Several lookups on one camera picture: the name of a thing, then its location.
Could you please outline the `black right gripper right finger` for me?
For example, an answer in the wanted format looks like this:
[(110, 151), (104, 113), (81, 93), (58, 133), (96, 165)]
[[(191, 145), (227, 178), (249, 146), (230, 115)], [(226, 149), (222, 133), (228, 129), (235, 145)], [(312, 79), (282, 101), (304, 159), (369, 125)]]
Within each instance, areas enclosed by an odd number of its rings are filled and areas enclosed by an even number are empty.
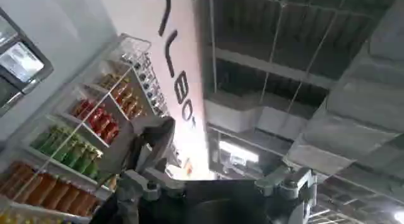
[(310, 168), (278, 167), (254, 182), (265, 197), (267, 223), (307, 224), (317, 203), (318, 175)]

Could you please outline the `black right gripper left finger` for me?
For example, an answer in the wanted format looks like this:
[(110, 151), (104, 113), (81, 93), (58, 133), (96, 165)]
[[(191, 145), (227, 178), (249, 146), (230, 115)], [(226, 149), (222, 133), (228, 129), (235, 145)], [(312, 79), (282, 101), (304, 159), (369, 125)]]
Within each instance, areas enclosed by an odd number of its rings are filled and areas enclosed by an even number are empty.
[(140, 117), (123, 125), (100, 161), (101, 172), (120, 176), (115, 191), (100, 206), (100, 223), (138, 223), (141, 199), (156, 201), (163, 191), (182, 194), (184, 183), (156, 168), (165, 165), (174, 133), (170, 116)]

